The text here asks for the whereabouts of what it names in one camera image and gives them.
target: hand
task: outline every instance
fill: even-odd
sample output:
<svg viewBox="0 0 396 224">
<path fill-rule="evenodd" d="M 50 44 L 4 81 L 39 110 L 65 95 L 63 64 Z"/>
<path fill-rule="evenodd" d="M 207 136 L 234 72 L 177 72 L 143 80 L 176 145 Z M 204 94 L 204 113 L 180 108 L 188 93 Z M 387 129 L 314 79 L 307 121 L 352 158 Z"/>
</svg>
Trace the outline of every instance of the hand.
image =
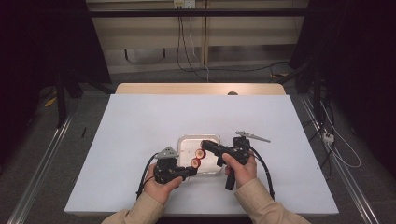
<svg viewBox="0 0 396 224">
<path fill-rule="evenodd" d="M 236 188 L 239 189 L 249 180 L 257 178 L 257 163 L 254 157 L 249 157 L 247 163 L 242 165 L 228 153 L 223 153 L 222 158 L 227 163 L 225 174 L 229 175 L 231 168 L 235 171 Z"/>
<path fill-rule="evenodd" d="M 144 187 L 144 190 L 149 196 L 151 196 L 157 202 L 161 203 L 162 205 L 165 205 L 166 201 L 168 201 L 169 194 L 171 193 L 172 189 L 177 188 L 183 181 L 183 178 L 179 176 L 178 178 L 175 178 L 164 185 L 159 184 L 154 179 L 155 165 L 156 165 L 155 163 L 151 164 L 148 168 L 148 174 L 146 175 L 146 180 L 145 180 L 148 181 Z"/>
</svg>

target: forearm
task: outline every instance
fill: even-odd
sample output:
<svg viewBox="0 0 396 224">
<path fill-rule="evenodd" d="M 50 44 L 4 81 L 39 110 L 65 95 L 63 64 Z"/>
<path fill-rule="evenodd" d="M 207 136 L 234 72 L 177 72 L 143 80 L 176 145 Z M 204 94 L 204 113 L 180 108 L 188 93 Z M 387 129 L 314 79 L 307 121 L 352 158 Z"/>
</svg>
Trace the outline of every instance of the forearm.
<svg viewBox="0 0 396 224">
<path fill-rule="evenodd" d="M 235 197 L 248 213 L 253 223 L 309 223 L 288 211 L 271 198 L 259 179 L 252 179 L 235 193 Z"/>
<path fill-rule="evenodd" d="M 121 210 L 106 218 L 102 224 L 149 224 L 163 215 L 164 206 L 143 192 L 131 210 Z"/>
</svg>

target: white table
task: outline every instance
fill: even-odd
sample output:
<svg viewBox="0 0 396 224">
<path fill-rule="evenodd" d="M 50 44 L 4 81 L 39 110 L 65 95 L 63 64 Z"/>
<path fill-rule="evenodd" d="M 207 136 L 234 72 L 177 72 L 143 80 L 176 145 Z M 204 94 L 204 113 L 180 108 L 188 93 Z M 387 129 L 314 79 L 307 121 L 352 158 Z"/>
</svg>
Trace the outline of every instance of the white table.
<svg viewBox="0 0 396 224">
<path fill-rule="evenodd" d="M 235 131 L 271 140 L 250 143 L 270 170 L 277 201 L 301 215 L 338 213 L 288 95 L 186 94 L 112 95 L 64 211 L 87 216 L 131 208 L 155 152 L 176 149 L 185 134 L 216 134 L 232 146 Z M 260 165 L 258 177 L 268 186 Z M 172 192 L 165 215 L 245 215 L 225 181 L 223 171 L 191 177 Z"/>
</svg>

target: gray carpet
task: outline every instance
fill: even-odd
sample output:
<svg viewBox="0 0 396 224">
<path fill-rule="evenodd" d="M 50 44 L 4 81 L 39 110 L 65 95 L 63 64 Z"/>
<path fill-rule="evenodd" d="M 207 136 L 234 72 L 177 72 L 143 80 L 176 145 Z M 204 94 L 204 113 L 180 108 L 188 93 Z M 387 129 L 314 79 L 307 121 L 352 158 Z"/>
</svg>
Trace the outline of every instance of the gray carpet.
<svg viewBox="0 0 396 224">
<path fill-rule="evenodd" d="M 259 66 L 234 66 L 232 69 L 250 69 Z M 286 66 L 275 66 L 274 73 L 287 73 Z M 205 70 L 199 73 L 205 76 Z M 211 71 L 210 78 L 217 82 L 267 82 L 270 79 L 269 69 L 250 73 L 232 71 Z M 114 85 L 121 82 L 205 82 L 192 73 L 179 70 L 145 72 L 133 75 L 116 75 Z M 90 149 L 92 140 L 106 109 L 108 95 L 82 85 L 85 92 L 78 101 L 78 109 L 73 117 L 68 131 L 54 158 L 44 183 L 36 196 L 25 223 L 100 223 L 103 217 L 76 217 L 63 212 L 68 197 L 74 187 L 82 164 Z M 296 94 L 292 81 L 285 85 L 287 94 L 303 123 L 309 120 L 305 109 Z M 9 158 L 3 174 L 0 176 L 0 223 L 6 223 L 18 199 L 21 197 L 30 177 L 50 143 L 57 124 L 56 105 L 44 107 L 44 102 L 38 107 L 29 132 L 21 142 L 16 153 Z M 352 131 L 343 112 L 332 103 L 335 114 L 335 127 L 345 137 L 357 153 L 361 156 L 362 166 L 350 169 L 358 181 L 361 189 L 372 204 L 379 220 L 382 223 L 392 223 L 396 220 L 396 181 L 372 156 L 362 139 Z M 312 124 L 304 127 L 307 137 L 315 133 Z M 326 157 L 326 151 L 318 137 L 311 141 L 315 155 L 321 163 Z M 350 149 L 336 137 L 336 146 L 342 153 L 345 161 L 356 163 L 355 156 Z M 329 164 L 326 164 L 323 173 L 330 173 Z M 364 223 L 361 214 L 351 199 L 347 189 L 337 171 L 332 167 L 328 180 L 332 196 L 340 210 L 340 214 L 328 217 L 307 217 L 313 223 Z M 164 217 L 159 223 L 249 223 L 246 217 Z"/>
</svg>

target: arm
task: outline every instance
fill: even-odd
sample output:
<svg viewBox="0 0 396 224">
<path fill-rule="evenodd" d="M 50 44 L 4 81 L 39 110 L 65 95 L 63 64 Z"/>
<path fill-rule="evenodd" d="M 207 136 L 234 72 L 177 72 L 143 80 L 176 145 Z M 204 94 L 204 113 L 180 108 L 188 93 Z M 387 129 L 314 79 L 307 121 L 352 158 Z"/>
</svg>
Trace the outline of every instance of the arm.
<svg viewBox="0 0 396 224">
<path fill-rule="evenodd" d="M 309 223 L 276 203 L 264 184 L 257 178 L 257 163 L 250 157 L 244 166 L 228 154 L 222 158 L 227 162 L 226 175 L 230 168 L 235 171 L 237 191 L 235 197 L 245 209 L 253 223 Z"/>
<path fill-rule="evenodd" d="M 165 185 L 158 184 L 152 178 L 154 176 L 154 167 L 155 164 L 151 164 L 148 168 L 144 192 L 136 200 L 132 209 L 121 210 L 106 218 L 102 224 L 155 223 L 163 215 L 164 206 L 169 198 L 169 194 L 181 184 L 183 179 L 178 177 Z"/>
</svg>

